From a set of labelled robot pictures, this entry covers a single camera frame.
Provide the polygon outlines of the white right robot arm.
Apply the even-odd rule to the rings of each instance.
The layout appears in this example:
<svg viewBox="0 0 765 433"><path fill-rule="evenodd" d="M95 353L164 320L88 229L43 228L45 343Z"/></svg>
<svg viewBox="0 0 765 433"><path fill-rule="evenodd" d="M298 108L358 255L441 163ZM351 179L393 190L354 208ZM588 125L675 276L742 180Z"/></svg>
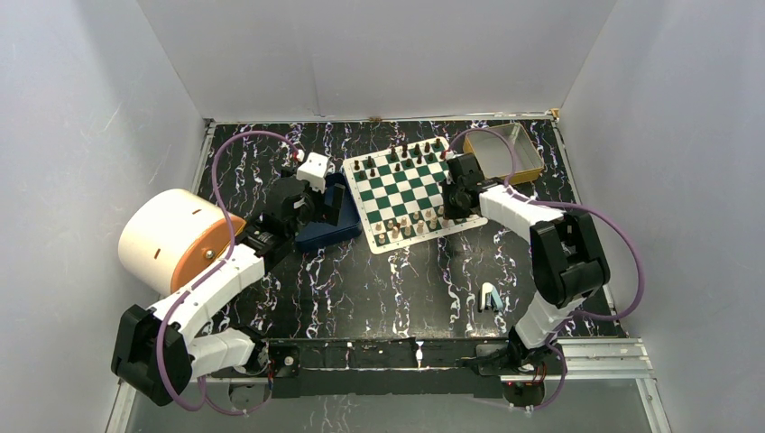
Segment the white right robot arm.
<svg viewBox="0 0 765 433"><path fill-rule="evenodd" d="M504 353L519 373L544 360L554 331L586 298L610 280L611 272L590 213L536 203L498 179L485 177L471 153L447 159L441 182L448 219L480 216L519 235L530 246L536 292L511 328Z"/></svg>

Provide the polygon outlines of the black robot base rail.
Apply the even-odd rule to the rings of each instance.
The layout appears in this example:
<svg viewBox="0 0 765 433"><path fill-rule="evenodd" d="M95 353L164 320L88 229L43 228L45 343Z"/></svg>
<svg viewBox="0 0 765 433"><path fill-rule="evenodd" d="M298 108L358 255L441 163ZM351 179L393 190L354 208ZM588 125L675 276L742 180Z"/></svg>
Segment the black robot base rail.
<svg viewBox="0 0 765 433"><path fill-rule="evenodd" d="M541 404L563 371L560 345L511 349L502 338L272 339L254 359L215 378L270 384L277 399L328 395L463 395L515 406Z"/></svg>

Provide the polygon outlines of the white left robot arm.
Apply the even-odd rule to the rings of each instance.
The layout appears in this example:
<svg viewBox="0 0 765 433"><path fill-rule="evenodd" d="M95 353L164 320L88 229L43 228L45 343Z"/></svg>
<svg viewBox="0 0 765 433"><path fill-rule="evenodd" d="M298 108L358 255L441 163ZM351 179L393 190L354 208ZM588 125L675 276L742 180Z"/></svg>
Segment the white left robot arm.
<svg viewBox="0 0 765 433"><path fill-rule="evenodd" d="M185 189L169 189L130 218L118 242L122 265L160 294L119 320L111 370L158 406L180 401L190 382L229 367L258 375L270 357L257 332L201 328L230 300L263 279L312 223L336 224L345 183L328 175L318 192L305 180L276 181L263 212L244 220Z"/></svg>

